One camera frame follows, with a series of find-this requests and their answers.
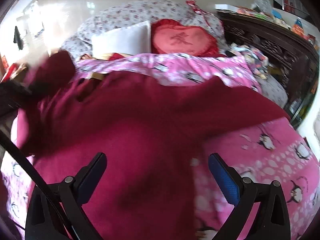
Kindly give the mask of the dark red garment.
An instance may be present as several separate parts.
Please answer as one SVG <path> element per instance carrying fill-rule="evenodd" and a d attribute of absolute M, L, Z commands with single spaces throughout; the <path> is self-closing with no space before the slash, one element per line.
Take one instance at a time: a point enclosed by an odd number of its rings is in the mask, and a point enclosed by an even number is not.
<path fill-rule="evenodd" d="M 84 206 L 104 239 L 195 239 L 191 160 L 203 142 L 286 116 L 218 77 L 182 87 L 128 71 L 102 81 L 74 76 L 66 51 L 28 73 L 25 84 L 37 89 L 18 112 L 17 146 L 48 184 L 106 154 L 107 170 Z"/>

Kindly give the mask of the red heart-shaped pillow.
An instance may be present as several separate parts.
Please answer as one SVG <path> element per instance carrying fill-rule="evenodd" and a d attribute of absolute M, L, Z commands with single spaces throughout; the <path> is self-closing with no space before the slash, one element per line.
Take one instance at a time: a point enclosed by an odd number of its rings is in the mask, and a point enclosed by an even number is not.
<path fill-rule="evenodd" d="M 220 54 L 216 38 L 204 28 L 182 25 L 172 19 L 162 19 L 151 25 L 151 51 L 154 54 L 185 53 L 198 57 Z"/>

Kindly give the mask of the dark carved wooden headboard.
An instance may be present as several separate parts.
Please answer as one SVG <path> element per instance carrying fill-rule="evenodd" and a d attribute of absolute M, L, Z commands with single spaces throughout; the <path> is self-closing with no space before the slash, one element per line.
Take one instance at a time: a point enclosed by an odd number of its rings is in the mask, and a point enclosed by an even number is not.
<path fill-rule="evenodd" d="M 288 96 L 284 106 L 294 128 L 305 119 L 315 98 L 319 54 L 313 45 L 290 30 L 256 17 L 219 10 L 228 44 L 253 46 L 268 57 L 271 75 Z"/>

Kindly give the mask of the pink penguin blanket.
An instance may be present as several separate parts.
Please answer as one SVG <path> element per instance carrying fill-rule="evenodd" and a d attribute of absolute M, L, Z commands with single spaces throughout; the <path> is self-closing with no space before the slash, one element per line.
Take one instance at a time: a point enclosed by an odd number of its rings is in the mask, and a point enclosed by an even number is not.
<path fill-rule="evenodd" d="M 87 59 L 73 64 L 76 79 L 102 81 L 110 72 L 128 71 L 153 77 L 163 86 L 190 87 L 218 77 L 228 87 L 244 86 L 261 94 L 242 56 L 139 54 L 113 61 Z M 293 129 L 287 114 L 203 142 L 200 153 L 191 160 L 196 237 L 201 229 L 218 232 L 232 210 L 210 174 L 208 158 L 212 153 L 218 153 L 241 176 L 255 182 L 279 181 L 287 202 L 291 238 L 303 235 L 319 207 L 319 162 Z"/>

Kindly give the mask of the white pillow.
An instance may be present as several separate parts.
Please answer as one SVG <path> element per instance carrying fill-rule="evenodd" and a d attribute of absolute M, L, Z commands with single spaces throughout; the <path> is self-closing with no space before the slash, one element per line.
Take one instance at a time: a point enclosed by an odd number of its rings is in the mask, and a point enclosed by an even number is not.
<path fill-rule="evenodd" d="M 144 21 L 93 35 L 91 42 L 92 55 L 97 59 L 103 59 L 110 53 L 127 55 L 151 53 L 151 23 Z"/>

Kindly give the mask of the floral quilt bundle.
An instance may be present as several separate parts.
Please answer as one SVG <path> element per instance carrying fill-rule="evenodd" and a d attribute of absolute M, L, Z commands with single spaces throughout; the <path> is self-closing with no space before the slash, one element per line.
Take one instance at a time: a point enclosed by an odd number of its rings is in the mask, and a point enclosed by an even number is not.
<path fill-rule="evenodd" d="M 94 34 L 144 21 L 155 23 L 162 19 L 203 27 L 216 38 L 220 50 L 227 46 L 222 22 L 212 12 L 202 11 L 195 1 L 183 4 L 169 0 L 138 0 L 110 7 L 88 18 L 75 34 L 65 40 L 61 48 L 68 51 L 73 60 L 77 60 L 83 54 L 92 53 L 91 37 Z"/>

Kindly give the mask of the colourful cartoon cloth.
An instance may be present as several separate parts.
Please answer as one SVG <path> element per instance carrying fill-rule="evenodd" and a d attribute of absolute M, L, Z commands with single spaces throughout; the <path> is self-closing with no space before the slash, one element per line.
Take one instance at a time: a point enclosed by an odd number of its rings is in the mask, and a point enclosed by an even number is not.
<path fill-rule="evenodd" d="M 242 55 L 245 58 L 249 69 L 255 76 L 258 76 L 263 80 L 267 79 L 268 57 L 266 57 L 259 49 L 253 46 L 237 45 L 233 43 L 230 45 L 229 51 L 235 55 Z"/>

